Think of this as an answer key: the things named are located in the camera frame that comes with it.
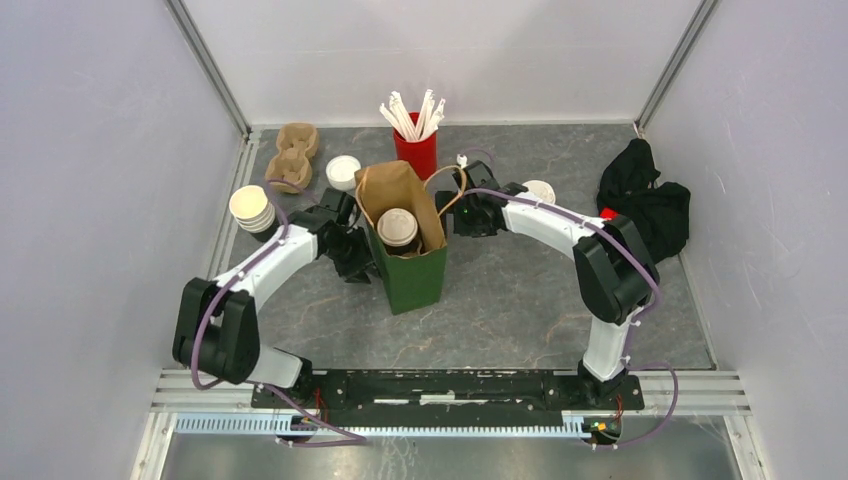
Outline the white cup lid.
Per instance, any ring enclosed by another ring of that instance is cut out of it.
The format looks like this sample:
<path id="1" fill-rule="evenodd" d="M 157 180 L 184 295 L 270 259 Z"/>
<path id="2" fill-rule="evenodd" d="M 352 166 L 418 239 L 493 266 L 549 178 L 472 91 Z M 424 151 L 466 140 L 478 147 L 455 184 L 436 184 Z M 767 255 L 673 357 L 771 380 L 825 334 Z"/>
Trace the white cup lid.
<path id="1" fill-rule="evenodd" d="M 528 180 L 522 183 L 529 193 L 532 193 L 545 203 L 555 204 L 556 193 L 554 188 L 543 180 Z"/>
<path id="2" fill-rule="evenodd" d="M 388 247 L 405 247 L 412 243 L 419 231 L 415 216 L 408 210 L 392 208 L 378 220 L 376 227 L 381 241 Z"/>

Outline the stack of paper cups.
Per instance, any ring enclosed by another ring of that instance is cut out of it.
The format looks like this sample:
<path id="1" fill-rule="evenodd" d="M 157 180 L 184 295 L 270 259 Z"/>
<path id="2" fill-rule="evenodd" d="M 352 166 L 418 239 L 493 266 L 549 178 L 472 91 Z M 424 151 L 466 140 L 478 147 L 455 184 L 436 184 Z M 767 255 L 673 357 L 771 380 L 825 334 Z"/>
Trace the stack of paper cups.
<path id="1" fill-rule="evenodd" d="M 274 206 L 259 185 L 246 185 L 229 198 L 228 209 L 238 225 L 254 234 L 268 230 L 276 220 Z"/>

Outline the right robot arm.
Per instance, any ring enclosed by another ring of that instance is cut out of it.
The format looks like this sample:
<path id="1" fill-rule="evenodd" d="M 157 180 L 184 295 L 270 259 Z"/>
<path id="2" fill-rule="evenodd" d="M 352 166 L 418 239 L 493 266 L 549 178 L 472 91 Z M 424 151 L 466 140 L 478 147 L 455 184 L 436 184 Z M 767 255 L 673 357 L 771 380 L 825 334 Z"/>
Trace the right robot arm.
<path id="1" fill-rule="evenodd" d="M 535 239 L 564 254 L 576 271 L 581 299 L 592 316 L 587 349 L 578 364 L 577 392 L 591 408 L 618 393 L 629 367 L 630 330 L 660 298 L 659 274 L 635 224 L 570 211 L 525 185 L 501 185 L 482 161 L 447 166 L 457 189 L 436 195 L 456 234 L 501 231 Z"/>

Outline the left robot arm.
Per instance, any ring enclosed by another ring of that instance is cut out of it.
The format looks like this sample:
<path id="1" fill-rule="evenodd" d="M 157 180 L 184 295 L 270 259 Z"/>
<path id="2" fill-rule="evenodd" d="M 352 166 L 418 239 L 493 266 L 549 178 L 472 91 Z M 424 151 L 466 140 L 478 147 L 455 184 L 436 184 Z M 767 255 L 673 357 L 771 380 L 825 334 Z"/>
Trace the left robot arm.
<path id="1" fill-rule="evenodd" d="M 194 386 L 270 384 L 290 407 L 314 394 L 309 360 L 262 343 L 258 313 L 297 271 L 328 258 L 346 283 L 368 284 L 376 266 L 363 228 L 354 226 L 352 195 L 333 188 L 321 200 L 284 215 L 279 228 L 246 260 L 214 279 L 184 287 L 172 345 Z"/>

